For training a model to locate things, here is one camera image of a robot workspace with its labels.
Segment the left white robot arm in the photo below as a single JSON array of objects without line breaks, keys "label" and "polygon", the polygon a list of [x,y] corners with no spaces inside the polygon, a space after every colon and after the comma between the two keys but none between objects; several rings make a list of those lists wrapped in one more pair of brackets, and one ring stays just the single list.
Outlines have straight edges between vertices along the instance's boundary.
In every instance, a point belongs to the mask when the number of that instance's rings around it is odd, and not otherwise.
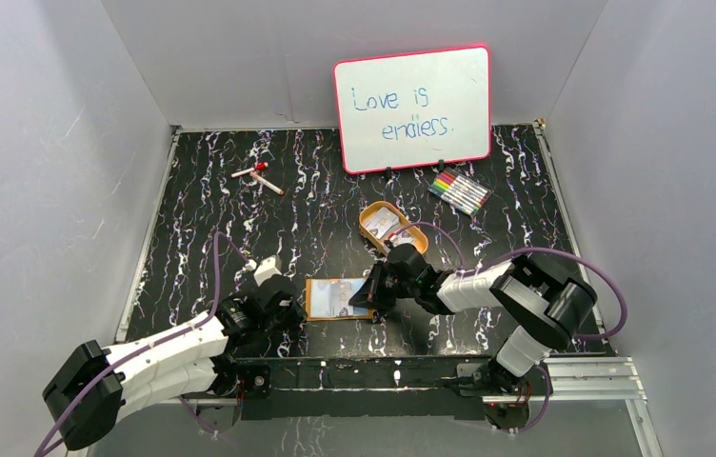
[{"label": "left white robot arm", "polygon": [[132,343],[78,346],[47,383],[43,400],[57,429],[37,455],[90,447],[132,413],[187,394],[243,399],[267,393],[269,370],[244,368],[233,352],[297,326],[305,310],[292,281],[274,274],[176,328]]}]

